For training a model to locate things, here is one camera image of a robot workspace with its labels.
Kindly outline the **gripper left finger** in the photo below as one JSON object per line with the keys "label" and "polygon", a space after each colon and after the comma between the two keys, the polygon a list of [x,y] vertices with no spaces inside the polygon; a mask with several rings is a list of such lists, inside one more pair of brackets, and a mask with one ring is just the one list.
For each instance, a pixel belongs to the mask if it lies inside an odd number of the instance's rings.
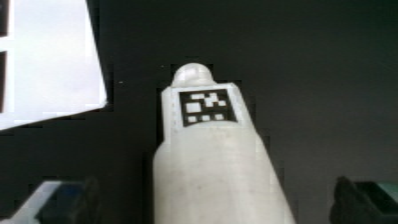
{"label": "gripper left finger", "polygon": [[6,219],[6,224],[102,224],[96,179],[46,180]]}

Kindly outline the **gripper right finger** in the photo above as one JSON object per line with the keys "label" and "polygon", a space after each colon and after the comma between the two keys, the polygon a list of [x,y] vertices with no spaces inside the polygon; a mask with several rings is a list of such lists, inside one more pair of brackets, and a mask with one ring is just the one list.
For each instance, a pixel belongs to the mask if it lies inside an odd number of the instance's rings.
{"label": "gripper right finger", "polygon": [[331,224],[398,224],[398,182],[338,178]]}

